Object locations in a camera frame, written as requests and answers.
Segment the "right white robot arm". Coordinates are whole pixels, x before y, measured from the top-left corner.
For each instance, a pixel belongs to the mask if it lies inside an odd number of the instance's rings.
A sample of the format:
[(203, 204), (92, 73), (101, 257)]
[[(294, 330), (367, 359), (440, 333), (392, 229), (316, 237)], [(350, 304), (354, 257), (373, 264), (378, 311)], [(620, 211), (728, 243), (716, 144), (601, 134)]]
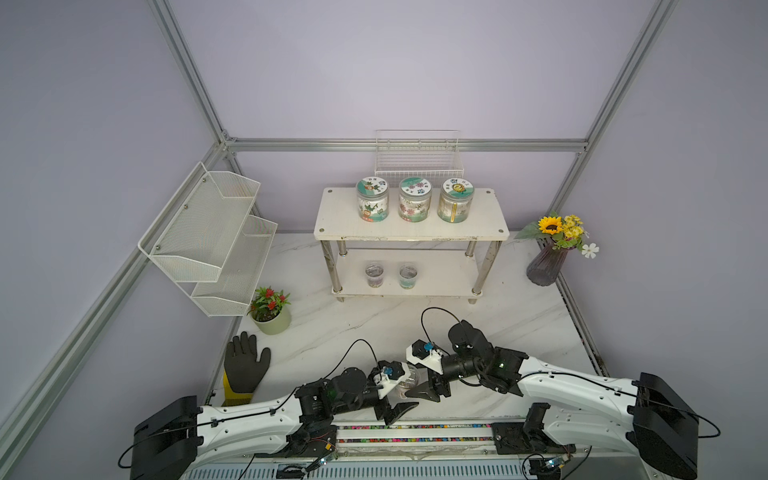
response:
[(494, 346), (468, 321), (448, 333), (451, 351), (417, 340), (407, 361), (427, 371), (411, 398), (438, 402), (450, 385), (475, 376), (480, 386), (531, 402), (518, 436), (531, 453), (586, 445), (638, 455), (676, 479), (698, 476), (700, 418), (660, 377), (610, 378), (563, 369), (524, 352)]

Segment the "seed jar green plant lid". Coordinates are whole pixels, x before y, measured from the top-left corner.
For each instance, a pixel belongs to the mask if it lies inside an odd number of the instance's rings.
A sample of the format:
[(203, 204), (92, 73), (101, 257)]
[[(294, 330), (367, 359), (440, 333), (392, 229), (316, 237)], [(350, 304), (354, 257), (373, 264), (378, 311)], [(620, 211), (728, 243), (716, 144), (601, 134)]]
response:
[(361, 179), (356, 186), (359, 216), (367, 222), (381, 222), (389, 214), (389, 185), (380, 177)]

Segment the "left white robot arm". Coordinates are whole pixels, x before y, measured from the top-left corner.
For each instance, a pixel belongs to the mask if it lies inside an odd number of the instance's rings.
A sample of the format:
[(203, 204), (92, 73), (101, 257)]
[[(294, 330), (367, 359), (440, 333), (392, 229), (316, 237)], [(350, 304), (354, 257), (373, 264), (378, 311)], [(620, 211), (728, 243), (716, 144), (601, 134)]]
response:
[(134, 429), (127, 452), (132, 479), (179, 479), (190, 468), (228, 457), (298, 456), (312, 439), (335, 431), (334, 417), (371, 409), (390, 426), (416, 408), (417, 401), (391, 405), (398, 382), (380, 383), (356, 367), (333, 378), (297, 387), (276, 400), (238, 406), (201, 406), (195, 395), (181, 397)]

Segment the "seed jar sunflower lid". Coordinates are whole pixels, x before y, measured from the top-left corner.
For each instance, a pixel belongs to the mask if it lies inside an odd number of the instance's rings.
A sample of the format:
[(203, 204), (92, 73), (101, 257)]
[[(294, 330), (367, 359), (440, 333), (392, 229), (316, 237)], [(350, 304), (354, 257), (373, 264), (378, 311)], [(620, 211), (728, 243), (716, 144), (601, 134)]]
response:
[(438, 216), (448, 223), (461, 223), (469, 216), (474, 198), (474, 185), (459, 177), (445, 180), (440, 190)]

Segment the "small clear jar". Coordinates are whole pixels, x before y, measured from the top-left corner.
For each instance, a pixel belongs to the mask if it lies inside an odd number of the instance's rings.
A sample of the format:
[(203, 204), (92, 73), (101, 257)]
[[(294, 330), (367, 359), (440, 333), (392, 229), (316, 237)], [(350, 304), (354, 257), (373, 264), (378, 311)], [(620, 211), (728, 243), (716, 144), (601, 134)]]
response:
[(404, 264), (401, 265), (398, 272), (398, 281), (402, 289), (412, 289), (418, 278), (418, 269), (415, 265)]
[(395, 392), (401, 399), (405, 399), (407, 397), (407, 392), (420, 383), (419, 372), (416, 367), (407, 364), (405, 372), (406, 375), (399, 380), (399, 383), (395, 387)]
[(381, 263), (374, 262), (368, 264), (364, 269), (367, 284), (370, 288), (380, 288), (384, 281), (384, 266)]

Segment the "seed jar purple flower lid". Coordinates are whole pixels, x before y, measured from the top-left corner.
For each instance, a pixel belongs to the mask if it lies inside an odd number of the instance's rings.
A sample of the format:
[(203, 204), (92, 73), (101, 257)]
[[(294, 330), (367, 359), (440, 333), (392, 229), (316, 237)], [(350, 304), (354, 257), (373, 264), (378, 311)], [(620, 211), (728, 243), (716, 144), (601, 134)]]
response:
[(408, 222), (424, 221), (429, 214), (432, 185), (422, 177), (408, 177), (399, 184), (399, 215)]

